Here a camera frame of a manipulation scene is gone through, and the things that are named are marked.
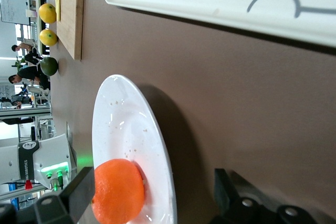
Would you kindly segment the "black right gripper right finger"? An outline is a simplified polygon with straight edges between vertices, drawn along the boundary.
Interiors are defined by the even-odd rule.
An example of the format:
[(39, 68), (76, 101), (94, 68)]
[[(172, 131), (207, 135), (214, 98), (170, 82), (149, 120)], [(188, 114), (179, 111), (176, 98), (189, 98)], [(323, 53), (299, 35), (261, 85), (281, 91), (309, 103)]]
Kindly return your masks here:
[(210, 223), (273, 223), (273, 212), (250, 197), (240, 196), (224, 169), (216, 168), (214, 178), (219, 214)]

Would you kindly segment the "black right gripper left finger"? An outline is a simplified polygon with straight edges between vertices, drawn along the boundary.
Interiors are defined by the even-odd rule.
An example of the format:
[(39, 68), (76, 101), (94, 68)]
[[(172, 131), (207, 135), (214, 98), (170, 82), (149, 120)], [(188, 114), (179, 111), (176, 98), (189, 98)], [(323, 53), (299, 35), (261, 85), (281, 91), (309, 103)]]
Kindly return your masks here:
[(34, 204), (35, 223), (77, 223), (95, 194), (94, 168), (84, 167), (61, 192)]

